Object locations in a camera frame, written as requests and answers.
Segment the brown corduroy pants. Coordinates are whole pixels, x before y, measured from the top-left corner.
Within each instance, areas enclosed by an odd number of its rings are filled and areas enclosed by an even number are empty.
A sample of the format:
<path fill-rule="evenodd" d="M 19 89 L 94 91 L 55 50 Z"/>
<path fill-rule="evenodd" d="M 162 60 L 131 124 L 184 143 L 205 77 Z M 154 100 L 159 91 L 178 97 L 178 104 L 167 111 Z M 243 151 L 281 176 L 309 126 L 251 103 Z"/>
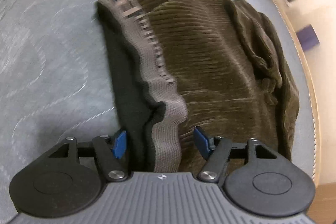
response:
<path fill-rule="evenodd" d="M 98 0 L 133 171 L 197 173 L 197 126 L 291 157 L 299 92 L 271 21 L 245 0 Z"/>

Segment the grey quilted mattress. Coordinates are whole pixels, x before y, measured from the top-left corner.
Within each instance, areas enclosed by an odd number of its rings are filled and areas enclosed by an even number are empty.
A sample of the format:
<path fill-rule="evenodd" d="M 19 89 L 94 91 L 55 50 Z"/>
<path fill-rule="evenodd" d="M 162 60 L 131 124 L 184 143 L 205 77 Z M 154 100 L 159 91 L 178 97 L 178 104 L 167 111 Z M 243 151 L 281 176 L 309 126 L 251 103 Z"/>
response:
<path fill-rule="evenodd" d="M 60 138 L 118 129 L 97 0 L 1 0 L 1 223 L 12 177 Z M 272 0 L 246 0 L 294 47 Z"/>

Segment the wooden bed frame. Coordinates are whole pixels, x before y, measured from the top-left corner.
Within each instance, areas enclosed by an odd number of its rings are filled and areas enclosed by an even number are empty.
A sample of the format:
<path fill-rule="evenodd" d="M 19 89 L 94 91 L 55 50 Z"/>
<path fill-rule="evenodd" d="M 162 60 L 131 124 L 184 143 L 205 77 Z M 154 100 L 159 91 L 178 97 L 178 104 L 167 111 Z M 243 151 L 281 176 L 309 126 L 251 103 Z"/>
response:
<path fill-rule="evenodd" d="M 289 44 L 294 47 L 294 50 L 291 50 L 288 46 L 282 46 L 298 87 L 300 98 L 292 160 L 293 163 L 310 175 L 315 186 L 318 186 L 321 173 L 321 134 L 313 80 L 302 46 L 286 15 L 288 2 L 285 0 L 272 0 L 272 2 L 278 10 L 288 34 L 290 34 L 291 42 Z"/>

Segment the purple folder on wall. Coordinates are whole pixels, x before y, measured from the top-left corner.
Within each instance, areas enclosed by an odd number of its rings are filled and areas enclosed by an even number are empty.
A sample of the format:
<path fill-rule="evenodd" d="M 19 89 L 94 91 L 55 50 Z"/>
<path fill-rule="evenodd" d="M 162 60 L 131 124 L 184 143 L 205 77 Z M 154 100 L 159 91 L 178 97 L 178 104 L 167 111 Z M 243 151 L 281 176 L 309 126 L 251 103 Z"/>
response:
<path fill-rule="evenodd" d="M 319 45 L 318 36 L 311 24 L 296 32 L 296 35 L 303 51 L 308 51 Z"/>

